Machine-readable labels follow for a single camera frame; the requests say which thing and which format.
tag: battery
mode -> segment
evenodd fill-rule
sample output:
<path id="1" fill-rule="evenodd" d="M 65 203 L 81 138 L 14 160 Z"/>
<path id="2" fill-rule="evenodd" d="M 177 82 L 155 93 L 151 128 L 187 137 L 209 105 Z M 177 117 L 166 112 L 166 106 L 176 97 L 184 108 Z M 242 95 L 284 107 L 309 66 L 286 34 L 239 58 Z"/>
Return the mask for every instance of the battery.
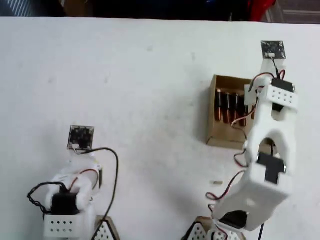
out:
<path id="1" fill-rule="evenodd" d="M 225 124 L 229 124 L 231 121 L 230 110 L 231 110 L 230 93 L 223 92 L 222 93 L 222 119 Z"/>
<path id="2" fill-rule="evenodd" d="M 217 122 L 220 122 L 222 119 L 222 93 L 220 89 L 215 91 L 214 98 L 214 118 Z"/>

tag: red object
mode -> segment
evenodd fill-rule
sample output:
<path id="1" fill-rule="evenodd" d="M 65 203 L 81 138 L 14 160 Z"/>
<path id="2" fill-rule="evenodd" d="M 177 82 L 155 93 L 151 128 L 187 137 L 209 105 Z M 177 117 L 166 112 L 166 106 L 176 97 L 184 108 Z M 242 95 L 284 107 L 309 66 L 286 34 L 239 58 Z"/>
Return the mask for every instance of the red object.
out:
<path id="1" fill-rule="evenodd" d="M 251 0 L 249 1 L 250 21 L 260 22 L 268 8 L 270 8 L 276 0 Z"/>

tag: white surface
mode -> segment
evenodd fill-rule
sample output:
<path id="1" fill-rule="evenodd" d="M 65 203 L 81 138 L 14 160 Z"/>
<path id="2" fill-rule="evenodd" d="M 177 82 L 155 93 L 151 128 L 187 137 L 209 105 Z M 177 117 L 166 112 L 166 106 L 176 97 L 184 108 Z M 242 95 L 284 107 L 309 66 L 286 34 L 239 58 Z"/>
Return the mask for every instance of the white surface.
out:
<path id="1" fill-rule="evenodd" d="M 222 193 L 238 170 L 235 151 L 203 143 L 212 76 L 254 77 L 260 40 L 284 41 L 286 78 L 300 101 L 294 194 L 266 223 L 263 239 L 320 234 L 320 26 L 1 18 L 0 32 L 1 238 L 40 239 L 42 215 L 27 193 L 63 167 L 69 127 L 79 124 L 95 126 L 95 147 L 119 154 L 110 216 L 121 239 L 180 239 L 196 216 L 210 215 L 206 191 Z M 103 214 L 115 160 L 107 152 L 97 157 Z M 213 187 L 215 180 L 224 183 Z"/>

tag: red wire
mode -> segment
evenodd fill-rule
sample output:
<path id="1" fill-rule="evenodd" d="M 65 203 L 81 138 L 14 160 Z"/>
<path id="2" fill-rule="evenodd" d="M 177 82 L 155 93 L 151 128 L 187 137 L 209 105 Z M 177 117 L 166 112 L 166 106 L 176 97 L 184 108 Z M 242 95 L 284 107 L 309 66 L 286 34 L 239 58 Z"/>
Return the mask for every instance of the red wire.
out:
<path id="1" fill-rule="evenodd" d="M 233 160 L 234 160 L 235 163 L 236 163 L 239 167 L 241 167 L 241 168 L 248 168 L 249 165 L 248 165 L 248 164 L 247 164 L 247 165 L 243 165 L 242 163 L 240 163 L 240 162 L 237 160 L 236 156 L 241 156 L 241 155 L 245 154 L 245 152 L 246 152 L 246 149 L 244 149 L 243 152 L 237 153 L 237 154 L 235 154 L 235 155 L 233 156 Z"/>
<path id="2" fill-rule="evenodd" d="M 74 186 L 75 182 L 78 180 L 78 177 L 76 177 L 73 182 L 71 183 L 69 191 L 71 191 L 72 187 Z"/>
<path id="3" fill-rule="evenodd" d="M 86 169 L 86 170 L 81 171 L 81 172 L 78 174 L 78 176 L 81 175 L 81 174 L 83 174 L 83 173 L 86 173 L 86 172 L 95 172 L 95 173 L 96 173 L 96 182 L 95 182 L 94 186 L 92 187 L 92 189 L 95 189 L 95 187 L 96 187 L 96 185 L 98 184 L 98 181 L 99 181 L 99 173 L 98 173 L 98 171 L 95 170 L 95 169 L 93 169 L 93 168 L 90 168 L 90 169 Z M 71 183 L 71 186 L 70 186 L 70 189 L 69 189 L 70 191 L 71 191 L 72 187 L 74 186 L 74 184 L 75 184 L 75 182 L 76 182 L 77 180 L 78 180 L 78 177 L 76 177 L 76 178 L 73 180 L 73 182 Z"/>
<path id="4" fill-rule="evenodd" d="M 279 72 L 279 75 L 281 77 L 281 74 L 283 73 L 283 76 L 281 78 L 281 80 L 285 79 L 285 75 L 286 75 L 286 70 L 282 69 L 280 72 Z"/>
<path id="5" fill-rule="evenodd" d="M 206 197 L 207 199 L 209 199 L 209 200 L 212 200 L 212 201 L 217 201 L 217 200 L 223 199 L 223 198 L 227 195 L 227 193 L 229 192 L 229 189 L 230 189 L 230 187 L 231 187 L 231 184 L 234 182 L 234 180 L 236 179 L 236 177 L 237 177 L 239 174 L 244 173 L 244 172 L 245 172 L 245 170 L 239 171 L 239 172 L 231 179 L 231 181 L 230 181 L 229 184 L 228 184 L 228 187 L 225 189 L 224 193 L 223 193 L 221 196 L 216 196 L 216 195 L 213 194 L 212 192 L 207 192 L 207 193 L 205 194 L 205 197 Z"/>
<path id="6" fill-rule="evenodd" d="M 254 83 L 255 83 L 255 80 L 258 78 L 258 77 L 260 77 L 260 76 L 262 76 L 262 75 L 271 75 L 272 76 L 272 78 L 275 78 L 275 75 L 273 75 L 271 72 L 262 72 L 262 73 L 260 73 L 260 74 L 258 74 L 257 76 L 255 76 L 254 77 L 254 79 L 251 81 L 251 83 L 250 83 L 250 91 L 252 90 L 252 87 L 254 86 Z"/>
<path id="7" fill-rule="evenodd" d="M 219 231 L 221 231 L 225 235 L 225 239 L 224 240 L 228 240 L 228 234 L 224 230 L 222 230 L 220 227 L 218 227 L 217 224 L 215 224 L 215 226 L 216 226 L 217 229 L 219 229 Z"/>

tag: black wire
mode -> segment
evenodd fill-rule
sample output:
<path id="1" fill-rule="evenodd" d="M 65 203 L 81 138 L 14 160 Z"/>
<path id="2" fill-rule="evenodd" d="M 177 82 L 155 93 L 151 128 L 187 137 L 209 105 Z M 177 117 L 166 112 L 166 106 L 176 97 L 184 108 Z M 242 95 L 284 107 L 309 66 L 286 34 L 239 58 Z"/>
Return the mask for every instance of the black wire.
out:
<path id="1" fill-rule="evenodd" d="M 261 225 L 261 227 L 260 227 L 260 233 L 259 233 L 259 238 L 258 238 L 258 240 L 261 240 L 262 232 L 264 231 L 264 226 L 265 226 L 265 224 L 263 223 L 263 224 Z"/>
<path id="2" fill-rule="evenodd" d="M 63 182 L 60 181 L 47 181 L 47 182 L 42 182 L 39 183 L 37 186 L 35 186 L 34 188 L 31 189 L 31 191 L 27 194 L 27 198 L 29 199 L 29 201 L 35 205 L 36 207 L 39 207 L 41 212 L 43 213 L 42 217 L 43 219 L 45 218 L 45 214 L 49 214 L 51 213 L 50 210 L 47 210 L 45 206 L 43 206 L 39 201 L 35 201 L 31 195 L 35 193 L 35 191 L 37 191 L 40 187 L 45 186 L 45 185 L 60 185 L 61 189 L 65 192 L 69 192 L 69 190 L 67 189 L 66 185 Z"/>
<path id="3" fill-rule="evenodd" d="M 113 193 L 112 193 L 112 198 L 111 198 L 111 202 L 109 204 L 108 209 L 106 210 L 102 220 L 100 221 L 100 225 L 98 226 L 98 228 L 96 229 L 95 233 L 93 234 L 93 237 L 91 240 L 95 239 L 95 236 L 97 235 L 97 233 L 99 232 L 99 228 L 100 226 L 103 224 L 103 222 L 106 220 L 108 213 L 114 203 L 115 200 L 115 196 L 116 196 L 116 189 L 117 189 L 117 183 L 118 183 L 118 174 L 119 174 L 119 157 L 118 154 L 116 153 L 116 151 L 114 151 L 113 149 L 109 148 L 109 147 L 99 147 L 99 148 L 95 148 L 95 149 L 91 149 L 91 150 L 86 150 L 84 152 L 79 153 L 79 155 L 83 155 L 83 154 L 90 154 L 93 152 L 97 152 L 97 151 L 102 151 L 102 150 L 107 150 L 110 151 L 114 154 L 115 156 L 115 160 L 116 160 L 116 170 L 115 170 L 115 179 L 114 179 L 114 187 L 113 187 Z"/>
<path id="4" fill-rule="evenodd" d="M 274 65 L 274 67 L 275 67 L 276 78 L 277 78 L 277 79 L 281 79 L 280 74 L 279 74 L 279 70 L 278 70 L 278 68 L 277 68 L 277 65 L 276 65 L 276 62 L 275 62 L 274 58 L 271 57 L 271 60 L 272 60 L 273 65 Z"/>
<path id="5" fill-rule="evenodd" d="M 274 146 L 275 146 L 275 143 L 274 143 L 274 141 L 272 141 L 271 146 L 270 146 L 270 155 L 271 155 L 271 156 L 274 155 Z M 262 233 L 263 233 L 263 231 L 264 231 L 264 226 L 265 226 L 265 224 L 263 223 L 263 224 L 261 225 L 261 227 L 260 227 L 260 233 L 259 233 L 259 238 L 258 238 L 258 240 L 261 240 L 261 238 L 262 238 Z"/>

